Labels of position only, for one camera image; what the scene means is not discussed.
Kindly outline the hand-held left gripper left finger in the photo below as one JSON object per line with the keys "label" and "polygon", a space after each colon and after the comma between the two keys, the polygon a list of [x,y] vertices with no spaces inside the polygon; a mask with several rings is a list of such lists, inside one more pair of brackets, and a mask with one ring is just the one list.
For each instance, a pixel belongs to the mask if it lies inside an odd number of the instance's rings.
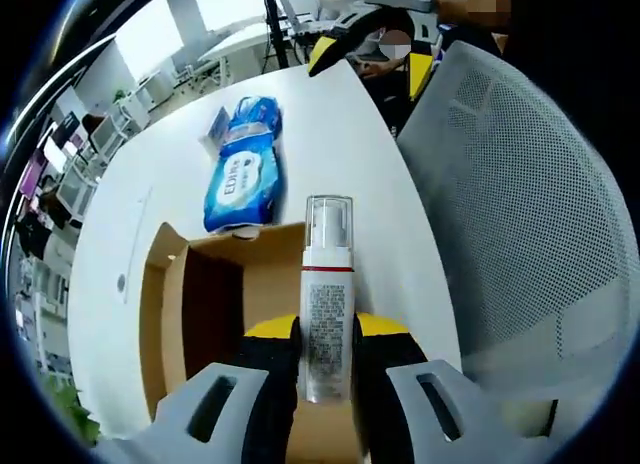
{"label": "hand-held left gripper left finger", "polygon": [[214,362],[166,395],[128,439],[102,439],[100,463],[283,463],[297,407],[298,317],[264,321],[229,363]]}

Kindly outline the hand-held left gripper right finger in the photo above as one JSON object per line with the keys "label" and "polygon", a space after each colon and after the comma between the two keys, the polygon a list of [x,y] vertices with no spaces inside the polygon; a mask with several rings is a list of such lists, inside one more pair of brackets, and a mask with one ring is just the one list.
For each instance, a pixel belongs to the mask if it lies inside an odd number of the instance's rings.
{"label": "hand-held left gripper right finger", "polygon": [[429,360],[407,328],[360,313],[353,331],[353,399],[374,463],[545,463],[546,437],[511,429],[497,403],[444,360]]}

